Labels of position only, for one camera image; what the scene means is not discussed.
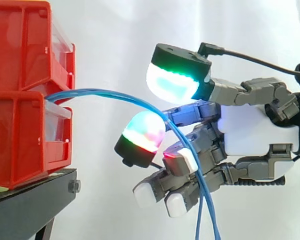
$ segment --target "black shelf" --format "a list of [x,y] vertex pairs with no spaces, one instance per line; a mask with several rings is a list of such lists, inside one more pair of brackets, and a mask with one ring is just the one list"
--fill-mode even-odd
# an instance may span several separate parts
[[37,233],[36,239],[49,239],[53,219],[76,198],[71,191],[76,179],[76,169],[62,169],[40,182],[1,192],[0,240],[28,240]]

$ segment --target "glowing fingertip sensor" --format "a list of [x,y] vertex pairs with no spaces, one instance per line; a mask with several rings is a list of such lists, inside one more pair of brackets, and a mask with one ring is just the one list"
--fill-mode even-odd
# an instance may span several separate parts
[[196,52],[157,44],[146,73],[149,89],[174,104],[207,100],[214,88],[210,82],[211,62]]
[[157,97],[174,104],[187,104],[199,87],[199,82],[182,73],[166,71],[150,63],[146,83]]
[[162,118],[154,112],[135,115],[124,129],[114,150],[129,167],[147,168],[155,157],[166,133]]

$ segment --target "red plastic drawer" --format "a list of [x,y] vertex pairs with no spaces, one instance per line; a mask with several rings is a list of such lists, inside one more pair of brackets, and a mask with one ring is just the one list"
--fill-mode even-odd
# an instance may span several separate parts
[[75,47],[45,1],[0,1],[0,91],[75,88]]
[[72,112],[39,92],[0,92],[0,187],[13,189],[71,164]]

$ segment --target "black cable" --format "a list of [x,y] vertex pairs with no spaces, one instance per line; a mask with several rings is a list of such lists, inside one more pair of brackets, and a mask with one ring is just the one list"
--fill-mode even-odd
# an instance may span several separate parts
[[200,48],[198,50],[198,54],[201,56],[205,56],[205,57],[208,57],[209,55],[214,55],[214,56],[229,55],[229,56],[244,59],[244,60],[256,63],[256,64],[263,65],[265,67],[277,70],[277,71],[285,73],[285,74],[300,76],[300,71],[289,70],[284,67],[280,67],[278,65],[274,65],[272,63],[257,59],[255,57],[248,56],[248,55],[245,55],[245,54],[242,54],[239,52],[235,52],[235,51],[229,51],[229,50],[224,49],[223,47],[220,47],[220,46],[217,46],[214,44],[210,44],[210,43],[206,43],[206,42],[201,43]]
[[163,167],[162,166],[160,166],[159,164],[156,164],[156,163],[154,163],[154,162],[151,162],[150,163],[150,166],[152,166],[152,167],[154,167],[154,168],[156,168],[156,169],[159,169],[159,170],[161,170]]
[[286,68],[274,65],[272,63],[269,63],[269,62],[266,62],[266,61],[254,58],[252,56],[248,56],[248,55],[239,53],[239,52],[224,50],[223,54],[224,55],[233,56],[233,57],[237,57],[237,58],[244,59],[244,60],[248,60],[250,62],[266,66],[268,68],[277,70],[277,71],[285,73],[285,74],[294,75],[294,76],[300,76],[300,71],[289,70],[289,69],[286,69]]
[[295,156],[293,159],[292,159],[292,161],[293,162],[296,162],[297,160],[299,160],[300,159],[300,156]]

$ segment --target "white fingertip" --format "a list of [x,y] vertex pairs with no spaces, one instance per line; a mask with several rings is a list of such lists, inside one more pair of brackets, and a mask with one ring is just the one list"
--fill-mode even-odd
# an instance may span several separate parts
[[140,208],[148,208],[156,204],[157,200],[150,183],[143,182],[133,189],[133,194]]
[[184,157],[185,163],[189,169],[190,174],[198,170],[198,164],[189,148],[182,148],[178,151],[178,153]]
[[179,218],[187,213],[184,198],[180,193],[173,193],[168,196],[165,206],[171,218]]

